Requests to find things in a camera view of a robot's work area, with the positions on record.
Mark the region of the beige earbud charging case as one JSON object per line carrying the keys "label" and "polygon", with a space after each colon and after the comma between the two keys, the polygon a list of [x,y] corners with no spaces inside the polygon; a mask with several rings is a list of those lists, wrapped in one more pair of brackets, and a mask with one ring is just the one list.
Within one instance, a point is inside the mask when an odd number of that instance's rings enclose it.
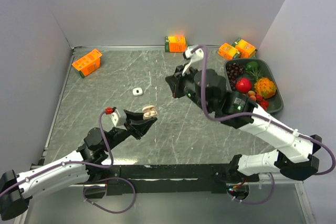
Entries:
{"label": "beige earbud charging case", "polygon": [[143,119],[150,119],[153,117],[156,117],[158,115],[158,112],[156,110],[156,107],[154,105],[147,105],[142,108],[143,113]]}

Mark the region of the white earbud charging case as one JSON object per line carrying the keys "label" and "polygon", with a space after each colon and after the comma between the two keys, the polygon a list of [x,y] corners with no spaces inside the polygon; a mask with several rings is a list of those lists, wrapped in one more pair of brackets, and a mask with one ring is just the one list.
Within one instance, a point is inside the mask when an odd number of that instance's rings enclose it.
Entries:
{"label": "white earbud charging case", "polygon": [[143,89],[142,89],[142,88],[134,88],[134,89],[132,90],[132,94],[133,94],[135,97],[141,96],[141,95],[143,95]]}

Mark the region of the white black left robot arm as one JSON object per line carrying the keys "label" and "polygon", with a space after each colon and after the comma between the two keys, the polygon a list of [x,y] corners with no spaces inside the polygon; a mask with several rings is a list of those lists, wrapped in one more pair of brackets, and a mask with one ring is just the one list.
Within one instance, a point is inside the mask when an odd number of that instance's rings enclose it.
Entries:
{"label": "white black left robot arm", "polygon": [[142,112],[105,108],[98,116],[99,126],[88,132],[75,151],[39,168],[19,174],[10,170],[1,176],[1,219],[23,214],[31,199],[74,184],[98,183],[104,170],[114,165],[112,149],[130,136],[141,139],[156,121],[153,105]]}

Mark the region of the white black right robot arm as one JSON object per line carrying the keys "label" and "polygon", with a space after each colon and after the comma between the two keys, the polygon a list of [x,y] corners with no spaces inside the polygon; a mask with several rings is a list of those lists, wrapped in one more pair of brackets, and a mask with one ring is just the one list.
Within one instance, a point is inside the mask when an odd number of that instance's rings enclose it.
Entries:
{"label": "white black right robot arm", "polygon": [[268,114],[259,104],[237,91],[227,91],[226,79],[215,70],[206,71],[205,106],[215,118],[229,116],[223,123],[252,134],[274,151],[258,155],[237,154],[227,170],[235,181],[259,173],[280,173],[293,180],[305,180],[315,175],[319,160],[317,148],[300,134]]}

